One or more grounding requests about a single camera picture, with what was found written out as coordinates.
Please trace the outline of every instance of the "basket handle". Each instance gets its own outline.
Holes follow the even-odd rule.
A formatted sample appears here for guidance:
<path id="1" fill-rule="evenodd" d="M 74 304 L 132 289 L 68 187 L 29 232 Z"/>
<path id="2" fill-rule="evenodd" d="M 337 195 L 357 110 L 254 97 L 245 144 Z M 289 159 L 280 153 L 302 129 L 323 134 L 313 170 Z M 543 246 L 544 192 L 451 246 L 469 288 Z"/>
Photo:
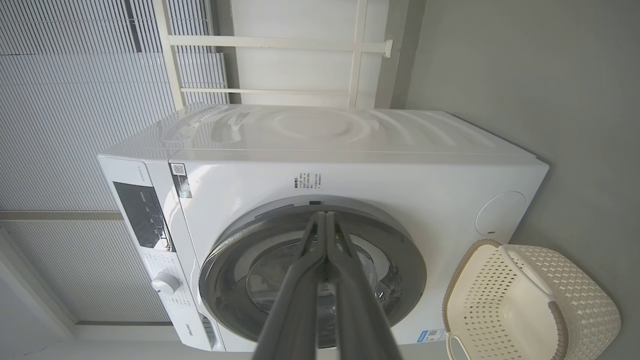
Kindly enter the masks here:
<path id="1" fill-rule="evenodd" d="M 536 291 L 540 292 L 546 299 L 547 302 L 552 302 L 552 301 L 556 301 L 553 297 L 552 297 L 552 293 L 551 290 L 546 290 L 541 288 L 538 284 L 536 284 L 535 281 L 533 281 L 533 279 L 531 279 L 527 274 L 525 274 L 524 271 L 522 271 L 522 269 L 515 263 L 515 261 L 513 261 L 513 258 L 511 257 L 511 255 L 509 255 L 509 250 L 507 250 L 507 247 L 504 245 L 501 245 L 498 250 L 500 250 L 500 253 L 502 253 L 502 257 L 504 257 L 504 260 L 507 262 L 507 264 L 509 264 L 509 266 L 511 267 L 511 269 L 520 277 L 523 277 L 525 279 L 525 281 L 527 281 L 529 283 L 529 285 L 531 285 Z"/>
<path id="2" fill-rule="evenodd" d="M 452 338 L 458 340 L 458 343 L 460 344 L 462 351 L 465 352 L 465 356 L 467 357 L 467 359 L 471 359 L 471 357 L 469 356 L 469 353 L 467 352 L 467 348 L 465 348 L 465 346 L 462 344 L 462 340 L 460 340 L 460 338 L 457 335 L 454 335 L 451 331 L 449 331 L 447 333 L 447 355 L 449 356 L 449 360 L 456 360 L 456 358 L 453 357 L 453 350 L 451 349 Z"/>

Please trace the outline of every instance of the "washing machine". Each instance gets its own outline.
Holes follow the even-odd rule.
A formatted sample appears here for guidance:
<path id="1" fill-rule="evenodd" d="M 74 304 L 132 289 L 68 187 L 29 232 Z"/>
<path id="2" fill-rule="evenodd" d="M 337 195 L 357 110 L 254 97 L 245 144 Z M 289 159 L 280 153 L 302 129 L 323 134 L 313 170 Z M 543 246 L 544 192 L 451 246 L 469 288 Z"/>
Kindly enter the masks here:
<path id="1" fill-rule="evenodd" d="M 440 340 L 469 246 L 506 243 L 548 166 L 441 111 L 192 104 L 98 156 L 180 340 L 252 351 L 316 211 L 337 211 L 398 344 Z M 319 291 L 318 344 L 335 346 Z"/>

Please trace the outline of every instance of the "brand logo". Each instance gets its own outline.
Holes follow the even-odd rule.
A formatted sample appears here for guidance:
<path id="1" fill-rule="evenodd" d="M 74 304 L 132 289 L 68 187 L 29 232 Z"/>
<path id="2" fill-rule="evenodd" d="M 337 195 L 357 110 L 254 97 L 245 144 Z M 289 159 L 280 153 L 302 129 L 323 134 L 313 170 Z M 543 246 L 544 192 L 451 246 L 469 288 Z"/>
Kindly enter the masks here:
<path id="1" fill-rule="evenodd" d="M 145 180 L 145 176 L 142 174 L 142 169 L 140 167 L 138 167 L 138 173 L 140 174 L 142 181 L 146 182 L 147 180 Z"/>

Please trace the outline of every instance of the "qr code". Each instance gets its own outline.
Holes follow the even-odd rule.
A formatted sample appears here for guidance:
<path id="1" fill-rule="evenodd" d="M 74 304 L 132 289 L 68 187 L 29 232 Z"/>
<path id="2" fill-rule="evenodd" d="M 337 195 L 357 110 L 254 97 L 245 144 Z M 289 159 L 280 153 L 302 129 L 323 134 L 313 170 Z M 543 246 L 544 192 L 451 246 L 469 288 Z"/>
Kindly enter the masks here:
<path id="1" fill-rule="evenodd" d="M 171 164 L 171 172 L 174 175 L 187 176 L 187 172 L 184 170 L 184 164 Z"/>

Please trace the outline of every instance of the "button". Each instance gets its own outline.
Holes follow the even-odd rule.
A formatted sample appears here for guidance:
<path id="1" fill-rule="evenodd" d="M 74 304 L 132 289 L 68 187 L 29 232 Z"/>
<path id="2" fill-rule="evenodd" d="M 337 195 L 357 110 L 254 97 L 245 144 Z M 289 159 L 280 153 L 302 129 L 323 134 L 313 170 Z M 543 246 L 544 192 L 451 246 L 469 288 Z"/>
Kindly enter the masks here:
<path id="1" fill-rule="evenodd" d="M 156 238 L 160 238 L 164 233 L 161 227 L 153 227 L 152 230 Z"/>
<path id="2" fill-rule="evenodd" d="M 169 246 L 169 240 L 167 240 L 166 238 L 160 238 L 160 241 L 162 242 L 162 245 L 164 246 L 165 249 L 170 249 L 171 248 Z"/>
<path id="3" fill-rule="evenodd" d="M 141 192 L 140 195 L 142 195 L 142 199 L 147 203 L 147 204 L 151 204 L 153 201 L 153 196 L 151 196 L 150 192 Z"/>
<path id="4" fill-rule="evenodd" d="M 160 216 L 160 212 L 158 211 L 158 208 L 155 207 L 153 204 L 147 204 L 147 211 L 151 214 L 151 216 L 154 216 L 154 217 Z"/>
<path id="5" fill-rule="evenodd" d="M 151 216 L 151 222 L 154 224 L 154 226 L 157 226 L 157 227 L 163 226 L 162 219 L 157 215 Z"/>

